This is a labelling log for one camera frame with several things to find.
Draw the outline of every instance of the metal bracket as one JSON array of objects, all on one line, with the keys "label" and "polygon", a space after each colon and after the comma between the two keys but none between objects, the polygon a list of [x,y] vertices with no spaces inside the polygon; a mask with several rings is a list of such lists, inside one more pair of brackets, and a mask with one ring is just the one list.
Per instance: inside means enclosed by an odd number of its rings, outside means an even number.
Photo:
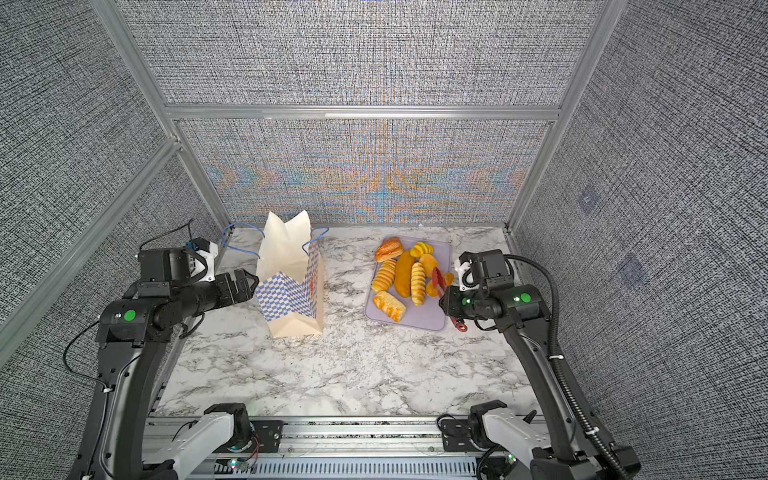
[{"label": "metal bracket", "polygon": [[[280,450],[280,439],[283,437],[283,422],[281,420],[251,420],[253,434],[259,439],[259,453],[277,453]],[[256,451],[256,443],[247,446],[238,455]],[[234,453],[224,447],[219,447],[214,453]]]},{"label": "metal bracket", "polygon": [[446,452],[482,452],[472,443],[467,420],[443,419],[440,427],[442,448]]}]

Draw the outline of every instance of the purple tray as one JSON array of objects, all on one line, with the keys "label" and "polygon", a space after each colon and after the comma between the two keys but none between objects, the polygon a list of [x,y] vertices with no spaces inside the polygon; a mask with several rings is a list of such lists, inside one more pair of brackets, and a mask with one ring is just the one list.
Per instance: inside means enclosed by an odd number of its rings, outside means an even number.
[{"label": "purple tray", "polygon": [[[432,255],[435,256],[438,263],[440,264],[440,270],[443,273],[451,271],[451,245],[449,243],[435,242],[434,240],[425,238],[411,237],[400,237],[400,241],[402,242],[402,248],[404,250],[403,255],[409,255],[409,250],[411,250],[411,248],[413,248],[413,246],[418,242],[426,242],[432,245],[435,248],[435,252]],[[379,271],[381,266],[381,263],[376,264],[376,268],[373,271],[373,277],[371,277],[371,282],[373,282],[373,279],[376,278],[376,273]],[[388,291],[396,299],[403,302],[403,304],[406,306],[406,314],[403,316],[402,320],[398,323],[395,320],[389,318],[383,311],[376,308],[376,305],[373,304],[373,297],[376,296],[376,293],[374,293],[371,289],[368,289],[368,298],[366,299],[366,316],[369,319],[373,320],[374,322],[409,326],[414,329],[422,329],[429,332],[439,332],[445,328],[445,321],[447,317],[438,304],[439,299],[426,295],[424,297],[424,304],[416,306],[413,304],[410,297],[402,298],[400,295],[398,295],[395,291],[394,285],[391,286]]]}]

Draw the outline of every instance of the gray textured wall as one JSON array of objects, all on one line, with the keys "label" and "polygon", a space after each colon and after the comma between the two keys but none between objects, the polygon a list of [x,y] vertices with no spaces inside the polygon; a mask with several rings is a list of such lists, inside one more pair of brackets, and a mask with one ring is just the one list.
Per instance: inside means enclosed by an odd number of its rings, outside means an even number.
[{"label": "gray textured wall", "polygon": [[165,135],[87,0],[0,18],[2,323]]},{"label": "gray textured wall", "polygon": [[633,0],[518,232],[641,478],[765,478],[765,2]]},{"label": "gray textured wall", "polygon": [[118,0],[171,103],[558,104],[602,0]]},{"label": "gray textured wall", "polygon": [[314,223],[502,223],[544,121],[185,120],[224,205]]},{"label": "gray textured wall", "polygon": [[[64,369],[67,343],[104,306],[120,298],[138,278],[134,255],[139,244],[191,217],[195,237],[216,238],[209,215],[180,161],[174,157],[147,186],[111,235],[72,280],[56,304],[0,369],[0,472],[3,478],[63,478],[69,472],[91,403],[94,385]],[[176,232],[153,246],[177,246],[188,240]],[[94,375],[94,333],[71,348],[73,369]],[[34,468],[28,465],[31,450]]]}]

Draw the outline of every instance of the paper shopping bag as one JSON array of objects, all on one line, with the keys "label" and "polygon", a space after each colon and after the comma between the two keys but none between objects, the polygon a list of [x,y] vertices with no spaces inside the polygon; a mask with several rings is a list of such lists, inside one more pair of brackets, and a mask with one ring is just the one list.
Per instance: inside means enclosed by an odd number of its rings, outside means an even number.
[{"label": "paper shopping bag", "polygon": [[322,333],[325,264],[306,211],[283,223],[270,212],[259,248],[255,296],[272,336]]}]

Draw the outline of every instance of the blue rope handle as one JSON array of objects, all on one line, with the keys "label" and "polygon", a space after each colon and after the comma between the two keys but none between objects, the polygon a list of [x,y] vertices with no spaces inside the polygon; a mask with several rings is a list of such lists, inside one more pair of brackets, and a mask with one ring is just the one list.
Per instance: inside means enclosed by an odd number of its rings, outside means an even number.
[{"label": "blue rope handle", "polygon": [[255,228],[256,230],[260,231],[263,236],[266,237],[266,235],[264,235],[264,230],[261,230],[256,225],[251,225],[250,223],[244,223],[244,222],[235,222],[235,223],[230,223],[229,225],[227,225],[224,228],[224,230],[221,231],[221,243],[223,243],[227,248],[231,248],[232,250],[237,250],[238,252],[243,252],[243,253],[252,253],[253,255],[256,255],[257,257],[259,257],[259,254],[256,253],[256,252],[252,252],[250,250],[243,250],[243,249],[237,248],[237,247],[232,247],[231,245],[229,245],[227,243],[227,241],[224,239],[224,235],[227,234],[227,229],[228,228],[234,227],[235,225],[247,225],[248,227]]},{"label": "blue rope handle", "polygon": [[312,240],[310,240],[309,242],[307,242],[307,243],[305,243],[304,245],[301,246],[301,250],[304,250],[304,253],[306,253],[307,256],[310,255],[310,252],[306,251],[305,247],[307,245],[309,245],[310,243],[314,242],[315,240],[320,240],[321,238],[323,238],[323,235],[325,235],[326,233],[330,232],[330,230],[331,230],[328,227],[317,227],[317,228],[313,228],[312,229],[312,231],[315,231],[315,230],[322,230],[323,228],[326,229],[326,231],[322,232],[319,237],[313,238]]}]

